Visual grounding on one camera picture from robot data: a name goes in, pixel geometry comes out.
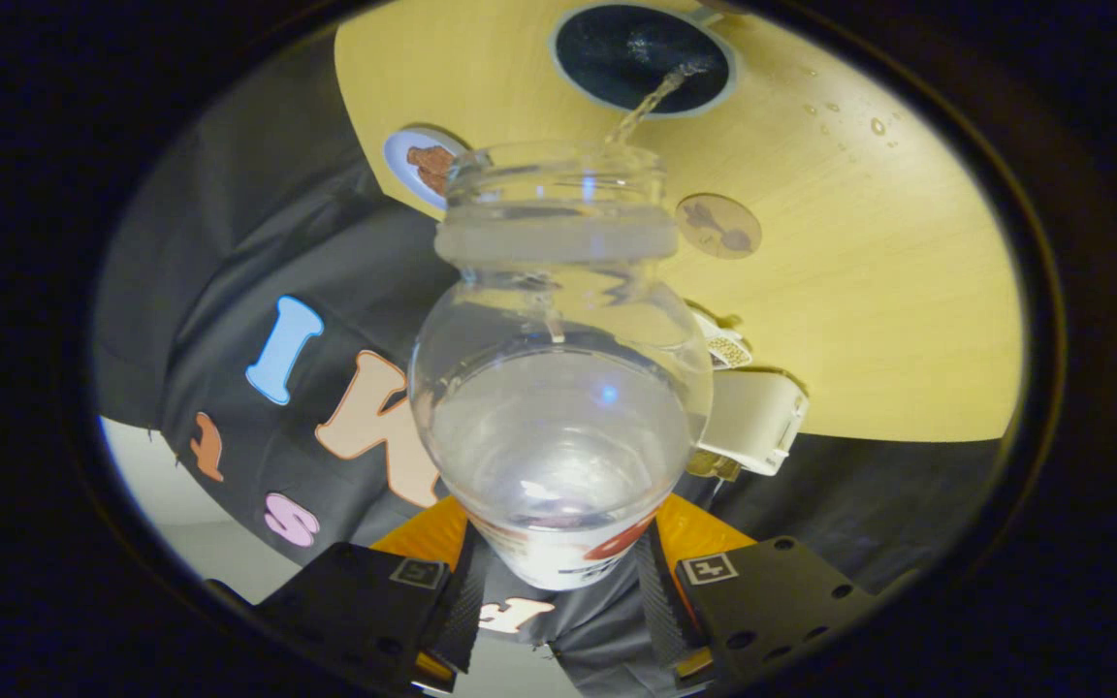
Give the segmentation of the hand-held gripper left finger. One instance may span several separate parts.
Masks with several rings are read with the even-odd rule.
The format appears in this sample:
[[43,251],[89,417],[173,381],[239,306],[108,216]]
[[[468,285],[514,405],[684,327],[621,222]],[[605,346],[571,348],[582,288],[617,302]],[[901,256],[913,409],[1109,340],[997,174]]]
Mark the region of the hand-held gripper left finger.
[[451,694],[469,671],[491,548],[454,496],[376,544],[338,542],[261,602],[206,587],[252,630],[371,694]]

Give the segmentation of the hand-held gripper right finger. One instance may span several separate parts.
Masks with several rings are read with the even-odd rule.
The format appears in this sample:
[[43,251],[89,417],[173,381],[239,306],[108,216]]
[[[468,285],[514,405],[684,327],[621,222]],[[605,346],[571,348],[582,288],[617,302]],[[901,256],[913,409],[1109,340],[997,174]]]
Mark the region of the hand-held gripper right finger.
[[750,539],[670,495],[634,544],[653,654],[682,692],[757,683],[833,644],[876,593],[794,539]]

